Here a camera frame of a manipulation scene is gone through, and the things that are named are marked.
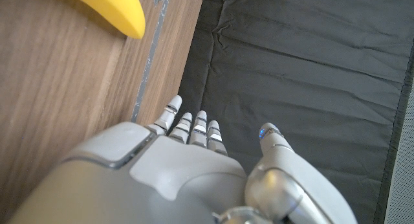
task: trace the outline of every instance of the wooden table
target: wooden table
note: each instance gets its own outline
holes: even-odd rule
[[[137,40],[79,0],[0,0],[0,223],[77,143],[177,94],[202,0],[140,1]]]

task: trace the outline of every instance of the robotic hand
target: robotic hand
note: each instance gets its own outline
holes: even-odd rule
[[[11,223],[356,223],[342,195],[265,124],[263,158],[246,177],[219,125],[176,96],[146,127],[124,122],[75,148]]]

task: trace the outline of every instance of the wrinkled fabric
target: wrinkled fabric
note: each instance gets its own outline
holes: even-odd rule
[[[414,0],[204,0],[181,114],[217,120],[247,172],[274,123],[372,223],[414,38]]]

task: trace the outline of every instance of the black mat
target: black mat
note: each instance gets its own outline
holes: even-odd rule
[[[360,223],[381,222],[413,38],[414,0],[204,0],[181,111],[217,120],[248,172],[273,122]]]

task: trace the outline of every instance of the banana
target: banana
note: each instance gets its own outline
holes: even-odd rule
[[[140,39],[145,17],[139,0],[81,0],[125,35]]]

